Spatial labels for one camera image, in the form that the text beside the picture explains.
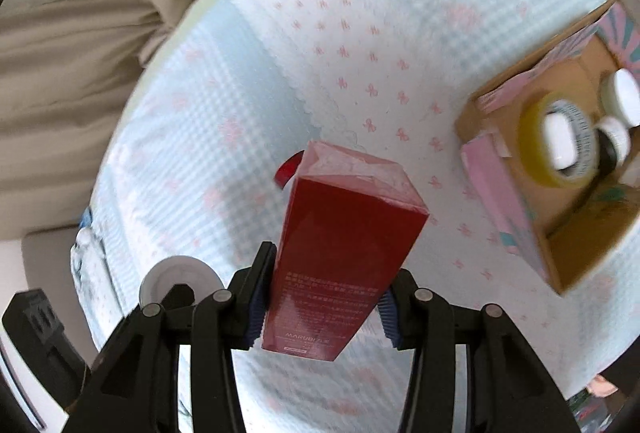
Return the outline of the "person's right hand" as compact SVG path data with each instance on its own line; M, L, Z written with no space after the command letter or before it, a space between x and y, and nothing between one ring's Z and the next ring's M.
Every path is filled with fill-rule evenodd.
M606 398L618 391L615 384L608 381L603 375L595 375L586 385L586 390L597 398Z

